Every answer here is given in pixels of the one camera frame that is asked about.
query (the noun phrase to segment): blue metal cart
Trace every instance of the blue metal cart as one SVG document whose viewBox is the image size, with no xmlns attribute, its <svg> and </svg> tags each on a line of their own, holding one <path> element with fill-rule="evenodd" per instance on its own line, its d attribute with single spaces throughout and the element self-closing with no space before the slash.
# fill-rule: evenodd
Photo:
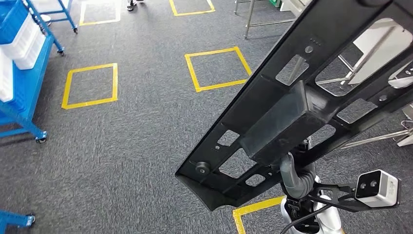
<svg viewBox="0 0 413 234">
<path fill-rule="evenodd" d="M 0 211 L 0 234 L 6 231 L 8 225 L 19 228 L 30 227 L 34 224 L 36 217 L 33 214 L 20 215 L 6 211 Z"/>
<path fill-rule="evenodd" d="M 13 123 L 17 123 L 21 126 L 21 128 L 18 129 L 0 132 L 0 137 L 30 132 L 36 137 L 37 143 L 44 143 L 46 141 L 47 132 L 39 129 L 32 123 L 33 113 L 36 108 L 52 45 L 53 43 L 56 45 L 57 53 L 62 56 L 64 55 L 64 47 L 60 45 L 46 23 L 41 19 L 39 12 L 35 9 L 30 0 L 27 0 L 27 3 L 33 10 L 33 14 L 37 17 L 38 22 L 45 30 L 46 40 L 33 69 L 19 70 L 13 63 L 13 76 L 15 80 L 19 80 L 19 82 L 14 85 L 18 85 L 25 96 L 24 111 L 19 112 L 10 104 L 0 101 L 0 126 Z"/>
<path fill-rule="evenodd" d="M 67 8 L 64 6 L 63 2 L 61 0 L 56 0 L 59 2 L 60 6 L 62 7 L 61 11 L 48 11 L 48 12 L 39 12 L 41 15 L 51 15 L 51 14 L 58 14 L 58 13 L 64 13 L 66 15 L 66 18 L 63 19 L 52 19 L 50 22 L 58 22 L 58 21 L 66 21 L 68 20 L 70 22 L 70 25 L 72 26 L 72 29 L 74 33 L 77 34 L 77 25 L 73 22 L 72 17 L 70 17 L 70 9 L 72 7 L 72 0 L 69 0 Z"/>
</svg>

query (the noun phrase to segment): rectangular hole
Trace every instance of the rectangular hole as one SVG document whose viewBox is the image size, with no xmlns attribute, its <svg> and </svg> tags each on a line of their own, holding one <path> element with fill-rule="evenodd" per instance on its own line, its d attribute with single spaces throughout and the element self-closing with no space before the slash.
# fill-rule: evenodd
<svg viewBox="0 0 413 234">
<path fill-rule="evenodd" d="M 224 146 L 230 146 L 234 141 L 239 137 L 240 135 L 236 132 L 233 132 L 231 130 L 227 130 L 221 138 L 218 140 L 218 144 L 224 145 Z"/>
<path fill-rule="evenodd" d="M 344 96 L 403 52 L 412 41 L 413 35 L 392 19 L 380 19 L 341 53 L 347 65 L 336 58 L 317 75 L 316 84 L 334 96 Z"/>
<path fill-rule="evenodd" d="M 245 183 L 249 186 L 256 187 L 265 180 L 265 177 L 259 174 L 255 174 L 248 178 Z"/>
<path fill-rule="evenodd" d="M 348 123 L 354 123 L 375 108 L 377 106 L 374 103 L 359 98 L 340 111 L 337 116 Z"/>
<path fill-rule="evenodd" d="M 275 76 L 275 79 L 285 85 L 291 85 L 305 70 L 308 63 L 299 55 L 295 55 Z"/>
<path fill-rule="evenodd" d="M 219 167 L 219 171 L 232 178 L 239 178 L 254 165 L 255 162 L 240 148 Z"/>
<path fill-rule="evenodd" d="M 322 128 L 320 128 L 318 131 L 316 131 L 310 136 L 310 148 L 332 137 L 335 132 L 336 129 L 330 124 L 324 125 Z"/>
</svg>

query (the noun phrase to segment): black cable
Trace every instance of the black cable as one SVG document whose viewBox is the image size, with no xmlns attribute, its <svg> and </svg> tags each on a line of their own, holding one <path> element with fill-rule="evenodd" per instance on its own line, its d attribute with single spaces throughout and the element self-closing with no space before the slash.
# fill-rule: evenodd
<svg viewBox="0 0 413 234">
<path fill-rule="evenodd" d="M 308 215 L 306 215 L 306 216 L 304 216 L 304 217 L 301 217 L 301 218 L 299 218 L 299 219 L 297 219 L 297 220 L 294 220 L 293 222 L 291 222 L 290 224 L 288 224 L 287 226 L 285 226 L 285 228 L 280 232 L 280 234 L 286 234 L 287 231 L 288 231 L 288 229 L 290 229 L 292 226 L 297 225 L 297 224 L 303 222 L 304 220 L 306 220 L 306 219 L 308 219 L 308 218 L 311 218 L 311 217 L 313 217 L 313 216 L 316 216 L 316 215 L 318 215 L 319 213 L 327 210 L 327 209 L 330 208 L 330 207 L 331 207 L 331 205 L 326 205 L 326 206 L 322 207 L 321 209 L 312 212 L 311 214 L 308 214 Z"/>
</svg>

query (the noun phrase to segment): blue cart leg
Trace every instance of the blue cart leg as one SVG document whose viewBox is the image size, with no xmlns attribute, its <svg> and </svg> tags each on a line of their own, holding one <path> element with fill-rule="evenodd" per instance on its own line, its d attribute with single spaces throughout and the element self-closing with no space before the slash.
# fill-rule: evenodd
<svg viewBox="0 0 413 234">
<path fill-rule="evenodd" d="M 75 25 L 75 23 L 72 20 L 72 17 L 70 17 L 69 12 L 67 11 L 66 7 L 63 5 L 61 0 L 58 0 L 60 6 L 62 7 L 64 13 L 66 14 L 67 20 L 70 22 L 70 24 L 72 25 L 72 29 L 73 31 L 77 34 L 77 25 Z"/>
<path fill-rule="evenodd" d="M 36 8 L 33 6 L 32 2 L 30 0 L 26 0 L 27 4 L 29 7 L 33 10 L 33 14 L 37 17 L 38 21 L 40 22 L 41 26 L 46 30 L 47 35 L 51 35 L 53 37 L 54 43 L 57 47 L 57 52 L 61 54 L 62 56 L 64 55 L 64 47 L 60 45 L 60 43 L 57 41 L 55 35 L 49 30 L 49 27 L 47 27 L 47 24 L 41 19 L 41 16 L 39 12 L 36 10 Z"/>
<path fill-rule="evenodd" d="M 0 211 L 0 231 L 4 233 L 7 225 L 19 228 L 30 227 L 36 220 L 34 215 L 20 215 L 7 211 Z"/>
<path fill-rule="evenodd" d="M 6 116 L 15 120 L 21 127 L 28 132 L 32 133 L 36 137 L 38 143 L 44 143 L 46 141 L 47 133 L 36 127 L 30 120 L 24 119 L 19 113 L 17 113 L 8 104 L 0 102 L 0 112 L 6 114 Z"/>
</svg>

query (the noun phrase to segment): shoe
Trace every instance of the shoe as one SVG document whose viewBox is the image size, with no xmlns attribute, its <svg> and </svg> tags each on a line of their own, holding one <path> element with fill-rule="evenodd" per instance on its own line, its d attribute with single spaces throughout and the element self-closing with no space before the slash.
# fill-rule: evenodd
<svg viewBox="0 0 413 234">
<path fill-rule="evenodd" d="M 129 4 L 126 5 L 126 10 L 133 11 L 135 9 L 135 6 L 136 6 L 136 2 L 133 2 L 133 0 L 131 0 Z"/>
</svg>

